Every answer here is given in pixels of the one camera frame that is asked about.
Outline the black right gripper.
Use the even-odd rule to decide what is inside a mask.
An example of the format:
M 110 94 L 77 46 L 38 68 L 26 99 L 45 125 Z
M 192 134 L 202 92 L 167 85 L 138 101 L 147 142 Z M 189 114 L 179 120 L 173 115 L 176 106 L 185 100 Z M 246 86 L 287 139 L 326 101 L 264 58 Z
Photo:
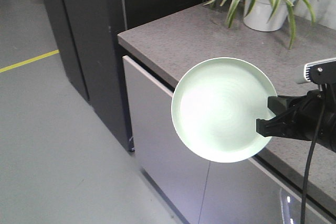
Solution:
M 270 96 L 267 107 L 274 115 L 289 112 L 285 118 L 276 116 L 270 120 L 257 119 L 256 132 L 264 137 L 276 136 L 312 141 L 318 128 L 317 143 L 335 152 L 335 112 L 325 108 L 318 125 L 324 99 L 318 90 L 302 97 Z

